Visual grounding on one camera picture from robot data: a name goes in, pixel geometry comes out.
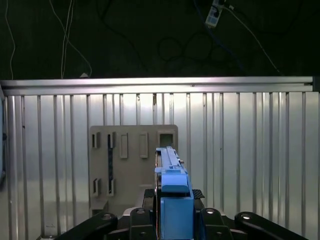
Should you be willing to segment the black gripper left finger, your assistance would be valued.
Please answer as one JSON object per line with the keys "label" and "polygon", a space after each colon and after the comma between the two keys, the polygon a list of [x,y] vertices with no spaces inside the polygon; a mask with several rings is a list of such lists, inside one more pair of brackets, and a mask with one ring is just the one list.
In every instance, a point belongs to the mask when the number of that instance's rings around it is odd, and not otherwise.
{"label": "black gripper left finger", "polygon": [[101,211],[58,236],[57,240],[156,240],[155,198],[145,189],[142,206],[126,209],[122,216]]}

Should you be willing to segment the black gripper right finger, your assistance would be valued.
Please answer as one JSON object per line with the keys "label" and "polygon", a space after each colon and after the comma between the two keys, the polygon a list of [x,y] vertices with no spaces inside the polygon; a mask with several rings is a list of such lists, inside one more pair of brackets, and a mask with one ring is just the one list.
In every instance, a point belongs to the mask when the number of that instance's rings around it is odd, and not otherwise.
{"label": "black gripper right finger", "polygon": [[194,234],[195,240],[304,240],[305,238],[256,213],[243,211],[233,219],[223,212],[205,208],[205,198],[199,189],[194,196]]}

